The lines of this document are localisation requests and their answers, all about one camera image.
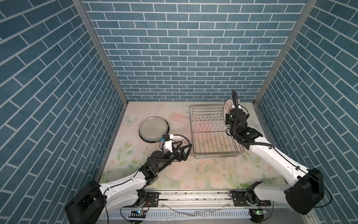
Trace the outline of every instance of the dish rack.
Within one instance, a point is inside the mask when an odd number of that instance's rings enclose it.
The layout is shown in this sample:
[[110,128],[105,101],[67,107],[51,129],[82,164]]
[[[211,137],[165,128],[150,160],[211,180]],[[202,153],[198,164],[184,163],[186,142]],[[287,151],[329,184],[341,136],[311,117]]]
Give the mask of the dish rack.
[[223,104],[189,107],[195,158],[235,157],[244,147],[226,134]]

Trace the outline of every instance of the table surface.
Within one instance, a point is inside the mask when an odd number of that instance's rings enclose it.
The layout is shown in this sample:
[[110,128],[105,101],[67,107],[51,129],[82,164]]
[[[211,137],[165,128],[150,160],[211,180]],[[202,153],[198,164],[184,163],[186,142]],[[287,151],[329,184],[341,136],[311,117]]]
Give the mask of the table surface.
[[[195,102],[129,102],[117,133],[100,183],[126,177],[138,170],[159,143],[147,143],[139,137],[140,124],[147,118],[159,116],[170,126],[170,134],[191,139],[189,107],[209,104]],[[248,126],[263,133],[251,103],[242,103],[250,113]],[[195,159],[193,153],[186,161],[173,162],[158,174],[151,189],[245,189],[255,181],[285,184],[283,177],[266,161],[245,150],[228,158]]]

